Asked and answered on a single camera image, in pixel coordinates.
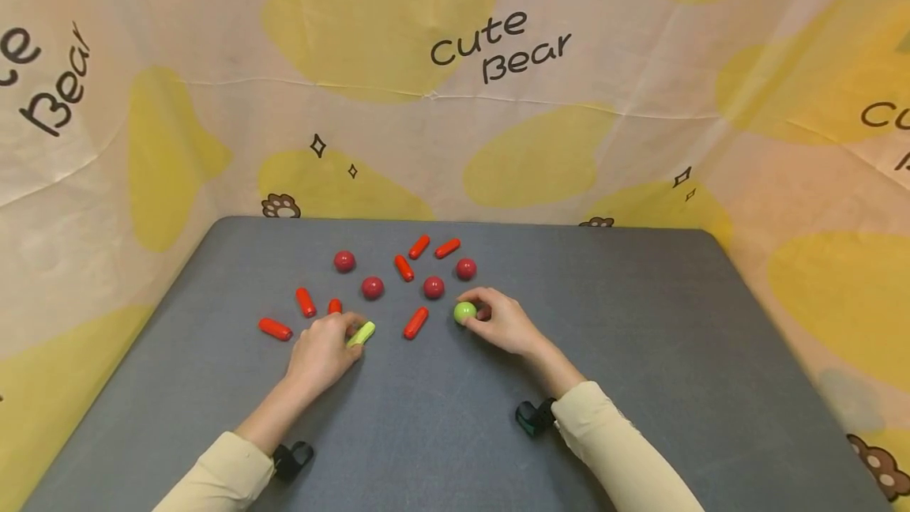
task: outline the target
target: hand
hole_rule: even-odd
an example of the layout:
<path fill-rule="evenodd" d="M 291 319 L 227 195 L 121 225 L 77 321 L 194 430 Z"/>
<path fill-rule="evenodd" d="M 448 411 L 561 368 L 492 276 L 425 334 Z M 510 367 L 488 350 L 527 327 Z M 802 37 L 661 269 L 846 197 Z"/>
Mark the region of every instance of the hand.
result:
<path fill-rule="evenodd" d="M 531 356 L 549 342 L 521 305 L 496 289 L 477 287 L 462 292 L 457 300 L 471 301 L 478 307 L 477 317 L 468 317 L 464 325 L 490 344 L 511 354 Z"/>
<path fill-rule="evenodd" d="M 356 313 L 335 313 L 313 321 L 294 344 L 285 381 L 318 397 L 363 355 L 363 345 L 348 348 L 345 343 L 365 321 Z"/>

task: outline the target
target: red ball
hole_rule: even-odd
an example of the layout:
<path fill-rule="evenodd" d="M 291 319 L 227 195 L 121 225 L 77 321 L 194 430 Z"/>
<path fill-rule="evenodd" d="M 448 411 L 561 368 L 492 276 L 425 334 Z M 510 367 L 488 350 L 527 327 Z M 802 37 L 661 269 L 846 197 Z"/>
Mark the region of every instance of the red ball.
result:
<path fill-rule="evenodd" d="M 378 277 L 367 277 L 363 280 L 363 284 L 360 285 L 360 291 L 363 292 L 363 296 L 367 301 L 375 301 L 382 296 L 385 291 L 385 285 L 382 284 L 382 279 Z"/>
<path fill-rule="evenodd" d="M 342 252 L 335 254 L 335 268 L 341 273 L 351 271 L 355 265 L 357 265 L 357 262 L 354 260 L 354 254 L 348 252 L 348 250 L 342 250 Z"/>
<path fill-rule="evenodd" d="M 464 257 L 455 265 L 455 274 L 461 280 L 471 280 L 477 274 L 477 264 L 469 257 Z"/>
<path fill-rule="evenodd" d="M 423 282 L 423 294 L 428 299 L 437 299 L 446 291 L 446 284 L 438 277 L 427 277 Z"/>

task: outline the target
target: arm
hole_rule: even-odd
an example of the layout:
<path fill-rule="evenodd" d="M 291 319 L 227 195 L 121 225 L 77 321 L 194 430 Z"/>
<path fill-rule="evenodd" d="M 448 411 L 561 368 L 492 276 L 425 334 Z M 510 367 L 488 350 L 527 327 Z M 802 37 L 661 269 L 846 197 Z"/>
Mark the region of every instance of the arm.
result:
<path fill-rule="evenodd" d="M 330 314 L 300 334 L 286 375 L 233 433 L 223 433 L 154 512 L 241 512 L 262 493 L 271 454 L 319 394 L 359 360 L 363 346 L 346 336 L 362 325 L 354 313 Z"/>
<path fill-rule="evenodd" d="M 491 344 L 521 356 L 552 397 L 559 434 L 597 476 L 618 512 L 703 512 L 682 478 L 629 423 L 610 398 L 552 344 L 521 305 L 495 289 L 467 291 L 480 303 L 464 325 Z"/>

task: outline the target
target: forearm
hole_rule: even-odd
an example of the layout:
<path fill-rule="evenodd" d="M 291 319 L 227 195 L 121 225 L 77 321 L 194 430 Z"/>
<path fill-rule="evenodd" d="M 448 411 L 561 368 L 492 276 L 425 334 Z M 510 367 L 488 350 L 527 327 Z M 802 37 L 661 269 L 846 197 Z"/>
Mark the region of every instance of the forearm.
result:
<path fill-rule="evenodd" d="M 273 471 L 272 459 L 250 441 L 223 433 L 154 512 L 242 512 Z"/>
<path fill-rule="evenodd" d="M 562 350 L 543 336 L 535 340 L 533 347 L 526 352 L 525 361 L 537 374 L 544 389 L 557 399 L 585 381 L 585 377 L 562 354 Z"/>
<path fill-rule="evenodd" d="M 311 388 L 306 385 L 282 380 L 234 433 L 271 457 L 288 429 L 314 398 Z"/>
<path fill-rule="evenodd" d="M 559 434 L 594 472 L 617 512 L 703 512 L 670 463 L 594 382 L 552 405 Z"/>

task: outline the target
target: right hand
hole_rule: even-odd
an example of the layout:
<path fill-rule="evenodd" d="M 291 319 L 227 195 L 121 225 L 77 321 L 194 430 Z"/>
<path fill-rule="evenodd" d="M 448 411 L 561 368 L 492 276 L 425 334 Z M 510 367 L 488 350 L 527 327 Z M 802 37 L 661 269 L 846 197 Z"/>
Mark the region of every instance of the right hand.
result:
<path fill-rule="evenodd" d="M 462 292 L 457 301 L 472 302 L 478 309 L 477 317 L 468 317 L 463 325 L 511 354 L 530 356 L 547 343 L 521 305 L 496 289 L 477 287 Z"/>

